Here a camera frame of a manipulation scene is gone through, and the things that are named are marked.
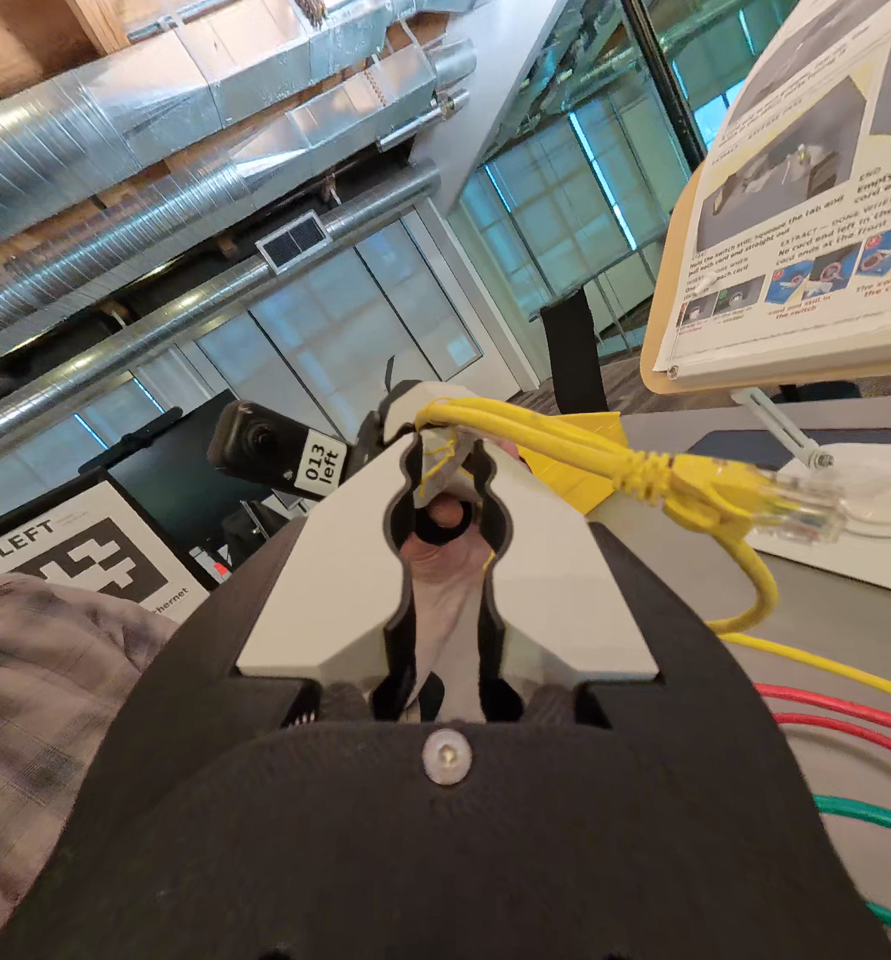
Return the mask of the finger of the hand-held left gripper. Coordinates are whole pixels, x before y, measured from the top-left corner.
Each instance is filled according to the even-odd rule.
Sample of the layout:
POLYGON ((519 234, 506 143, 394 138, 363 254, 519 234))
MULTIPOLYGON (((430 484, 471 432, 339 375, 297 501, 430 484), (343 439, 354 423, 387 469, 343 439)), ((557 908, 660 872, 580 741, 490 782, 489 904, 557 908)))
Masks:
POLYGON ((422 463, 414 490, 415 507, 428 507, 439 496, 476 504, 474 475, 466 466, 481 436, 465 426, 426 426, 418 431, 422 463))
POLYGON ((417 430, 417 417, 430 405, 478 400, 478 394, 440 381, 402 381, 381 402, 381 442, 391 445, 417 430))

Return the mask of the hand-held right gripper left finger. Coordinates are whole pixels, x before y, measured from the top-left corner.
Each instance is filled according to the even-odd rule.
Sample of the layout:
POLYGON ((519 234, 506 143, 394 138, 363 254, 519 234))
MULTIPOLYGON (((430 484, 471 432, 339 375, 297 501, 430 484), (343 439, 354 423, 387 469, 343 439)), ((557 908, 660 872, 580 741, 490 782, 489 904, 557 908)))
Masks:
POLYGON ((423 462, 405 434, 315 507, 238 655, 243 676, 352 685, 375 719, 402 717, 417 679, 402 548, 423 462))

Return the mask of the black framed marker sign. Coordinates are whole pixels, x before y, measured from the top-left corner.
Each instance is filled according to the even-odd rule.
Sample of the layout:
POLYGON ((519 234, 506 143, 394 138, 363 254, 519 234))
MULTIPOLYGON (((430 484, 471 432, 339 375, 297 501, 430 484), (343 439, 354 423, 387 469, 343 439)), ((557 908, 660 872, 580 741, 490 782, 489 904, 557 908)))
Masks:
POLYGON ((220 586, 101 469, 0 516, 3 574, 123 599, 175 623, 220 586))

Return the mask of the person's left hand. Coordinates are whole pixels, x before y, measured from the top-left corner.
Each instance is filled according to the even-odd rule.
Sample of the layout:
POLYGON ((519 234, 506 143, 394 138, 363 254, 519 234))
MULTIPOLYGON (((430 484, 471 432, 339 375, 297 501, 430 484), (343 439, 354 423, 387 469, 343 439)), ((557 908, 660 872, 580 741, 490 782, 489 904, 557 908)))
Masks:
POLYGON ((491 555, 475 519, 449 542, 413 533, 401 547, 415 604, 415 683, 400 722, 485 722, 478 618, 491 555))

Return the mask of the black monitor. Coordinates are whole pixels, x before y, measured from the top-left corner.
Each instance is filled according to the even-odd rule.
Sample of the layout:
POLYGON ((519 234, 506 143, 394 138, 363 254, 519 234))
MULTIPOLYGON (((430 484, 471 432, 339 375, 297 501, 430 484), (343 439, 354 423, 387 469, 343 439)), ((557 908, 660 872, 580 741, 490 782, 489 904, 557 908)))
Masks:
POLYGON ((216 552, 227 543, 223 522, 251 515, 269 533, 289 521, 271 488, 227 476, 208 448, 225 408, 223 390, 189 413, 174 407, 85 462, 79 475, 104 471, 181 547, 216 552))

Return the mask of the air vent grille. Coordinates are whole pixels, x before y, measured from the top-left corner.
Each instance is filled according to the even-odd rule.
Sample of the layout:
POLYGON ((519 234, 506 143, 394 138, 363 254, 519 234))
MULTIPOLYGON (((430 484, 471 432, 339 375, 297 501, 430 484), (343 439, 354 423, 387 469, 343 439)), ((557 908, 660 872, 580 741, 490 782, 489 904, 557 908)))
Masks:
POLYGON ((323 220, 308 210, 256 241, 256 250, 276 276, 281 276, 332 245, 323 220))

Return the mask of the black office chair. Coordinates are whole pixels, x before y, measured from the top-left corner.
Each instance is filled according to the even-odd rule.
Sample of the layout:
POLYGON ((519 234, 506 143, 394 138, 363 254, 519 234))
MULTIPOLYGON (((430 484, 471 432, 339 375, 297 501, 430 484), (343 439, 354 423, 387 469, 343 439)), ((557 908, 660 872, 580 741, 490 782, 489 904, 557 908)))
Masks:
POLYGON ((609 412, 594 317, 584 289, 542 307, 539 317, 559 413, 609 412))

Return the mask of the instruction sheet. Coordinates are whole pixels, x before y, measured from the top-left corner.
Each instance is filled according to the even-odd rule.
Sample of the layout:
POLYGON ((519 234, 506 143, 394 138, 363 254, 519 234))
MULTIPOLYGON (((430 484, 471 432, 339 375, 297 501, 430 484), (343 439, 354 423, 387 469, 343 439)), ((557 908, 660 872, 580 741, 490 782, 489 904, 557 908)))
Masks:
POLYGON ((799 2, 697 182, 654 371, 891 363, 891 2, 799 2))

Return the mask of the black pole stand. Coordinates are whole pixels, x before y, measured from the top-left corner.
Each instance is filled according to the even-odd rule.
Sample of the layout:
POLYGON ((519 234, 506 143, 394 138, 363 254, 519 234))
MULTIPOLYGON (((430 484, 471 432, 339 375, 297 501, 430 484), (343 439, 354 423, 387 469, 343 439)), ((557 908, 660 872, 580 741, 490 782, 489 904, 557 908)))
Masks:
POLYGON ((620 7, 627 34, 641 54, 683 158, 694 173, 706 159, 705 142, 652 18, 644 1, 621 1, 620 7))

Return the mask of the large silver ventilation duct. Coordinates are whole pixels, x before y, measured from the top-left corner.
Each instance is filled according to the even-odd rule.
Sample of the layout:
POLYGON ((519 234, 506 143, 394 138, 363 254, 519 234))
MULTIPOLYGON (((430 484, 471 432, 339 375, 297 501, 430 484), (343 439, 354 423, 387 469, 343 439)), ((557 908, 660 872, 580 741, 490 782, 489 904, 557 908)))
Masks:
POLYGON ((0 102, 0 243, 477 2, 233 2, 0 102))

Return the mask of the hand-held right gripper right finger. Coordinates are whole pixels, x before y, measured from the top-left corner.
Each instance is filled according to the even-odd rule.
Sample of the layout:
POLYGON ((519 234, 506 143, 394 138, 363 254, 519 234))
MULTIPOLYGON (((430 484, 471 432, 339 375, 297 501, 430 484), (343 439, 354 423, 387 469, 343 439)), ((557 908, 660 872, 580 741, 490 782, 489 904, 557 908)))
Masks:
POLYGON ((650 683, 660 669, 583 515, 490 440, 469 472, 487 563, 477 624, 487 722, 514 723, 541 687, 650 683))

